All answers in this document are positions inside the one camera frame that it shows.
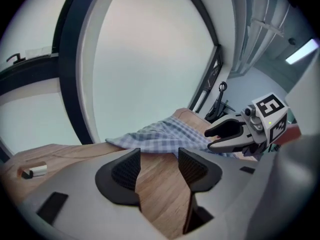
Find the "white wall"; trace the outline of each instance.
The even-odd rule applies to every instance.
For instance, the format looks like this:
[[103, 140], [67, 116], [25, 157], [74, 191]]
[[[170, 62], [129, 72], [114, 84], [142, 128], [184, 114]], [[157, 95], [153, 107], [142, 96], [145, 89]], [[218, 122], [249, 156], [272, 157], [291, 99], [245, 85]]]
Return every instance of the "white wall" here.
[[234, 47], [234, 66], [238, 62], [241, 54], [242, 44], [245, 39], [246, 20], [247, 20], [247, 0], [233, 0], [234, 15], [236, 21], [235, 28], [235, 47]]
[[[0, 43], [0, 65], [11, 55], [52, 46], [58, 17], [66, 0], [26, 0], [16, 12]], [[10, 60], [0, 70], [12, 65]]]
[[309, 67], [285, 99], [303, 135], [320, 133], [319, 69], [320, 51], [317, 50]]
[[201, 95], [200, 95], [198, 101], [196, 102], [196, 104], [195, 104], [195, 106], [194, 106], [194, 108], [193, 108], [193, 110], [192, 110], [193, 112], [196, 112], [196, 111], [198, 110], [198, 108], [199, 108], [199, 106], [201, 105], [202, 101], [204, 100], [206, 94], [207, 94], [207, 91], [205, 91], [205, 90], [203, 90], [203, 91], [201, 92]]
[[236, 24], [233, 0], [202, 0], [211, 17], [219, 44], [222, 48], [223, 66], [201, 111], [205, 117], [219, 96], [219, 85], [226, 81], [233, 66], [236, 44]]
[[100, 139], [135, 132], [188, 106], [212, 49], [190, 0], [113, 0], [93, 69]]
[[227, 89], [223, 93], [222, 101], [228, 100], [228, 105], [240, 112], [251, 101], [268, 93], [275, 93], [285, 101], [287, 92], [269, 76], [252, 67], [244, 76], [231, 78], [226, 81]]
[[17, 152], [48, 144], [81, 145], [62, 100], [57, 78], [0, 96], [0, 139]]
[[100, 30], [113, 0], [93, 0], [83, 20], [77, 47], [76, 81], [78, 98], [86, 128], [94, 143], [105, 141], [97, 130], [93, 101], [95, 54]]

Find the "checkered cloth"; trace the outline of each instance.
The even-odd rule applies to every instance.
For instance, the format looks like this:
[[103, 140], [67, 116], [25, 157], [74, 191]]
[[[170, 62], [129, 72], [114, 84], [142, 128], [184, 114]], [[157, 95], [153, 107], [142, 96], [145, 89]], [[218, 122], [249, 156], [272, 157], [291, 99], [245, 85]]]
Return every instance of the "checkered cloth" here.
[[[207, 147], [212, 140], [173, 115], [137, 132], [127, 133], [118, 138], [106, 138], [105, 141], [124, 149], [140, 148], [143, 153], [174, 153], [176, 158], [179, 148], [213, 153]], [[233, 153], [213, 154], [237, 158]]]

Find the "black rectangular slot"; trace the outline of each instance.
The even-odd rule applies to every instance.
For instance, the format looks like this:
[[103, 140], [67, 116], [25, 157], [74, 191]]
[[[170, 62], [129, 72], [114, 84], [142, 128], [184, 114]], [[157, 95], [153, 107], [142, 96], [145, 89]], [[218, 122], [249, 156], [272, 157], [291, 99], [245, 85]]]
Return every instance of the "black rectangular slot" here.
[[255, 170], [256, 169], [253, 169], [253, 168], [247, 167], [247, 166], [240, 168], [240, 171], [246, 172], [248, 174], [254, 174]]
[[67, 194], [53, 192], [36, 214], [38, 214], [45, 222], [52, 225], [67, 198]]

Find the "ceiling light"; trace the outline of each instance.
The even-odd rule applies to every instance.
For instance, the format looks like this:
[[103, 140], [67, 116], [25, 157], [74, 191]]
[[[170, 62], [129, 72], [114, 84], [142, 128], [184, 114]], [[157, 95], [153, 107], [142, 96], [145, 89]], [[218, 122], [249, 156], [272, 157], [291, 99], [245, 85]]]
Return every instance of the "ceiling light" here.
[[314, 50], [316, 50], [318, 47], [319, 45], [316, 42], [316, 40], [311, 39], [309, 42], [303, 45], [299, 50], [297, 50], [294, 54], [289, 56], [285, 61], [291, 65], [301, 60], [302, 58], [306, 57], [307, 55], [312, 53]]

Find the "wooden surface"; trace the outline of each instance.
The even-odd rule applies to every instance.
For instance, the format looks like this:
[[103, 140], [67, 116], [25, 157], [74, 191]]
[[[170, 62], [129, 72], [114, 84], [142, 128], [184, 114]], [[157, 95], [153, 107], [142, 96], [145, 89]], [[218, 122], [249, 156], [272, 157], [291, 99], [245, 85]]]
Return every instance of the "wooden surface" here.
[[[204, 133], [211, 125], [186, 108], [178, 109], [173, 115], [200, 133]], [[50, 144], [16, 154], [1, 168], [0, 177], [12, 200], [19, 204], [32, 190], [62, 168], [120, 150], [123, 148], [108, 143], [79, 146]], [[38, 162], [46, 162], [46, 175], [28, 180], [17, 177], [20, 166]], [[163, 235], [168, 239], [182, 235], [190, 189], [178, 169], [174, 154], [142, 153], [135, 192], [139, 194], [143, 215]]]

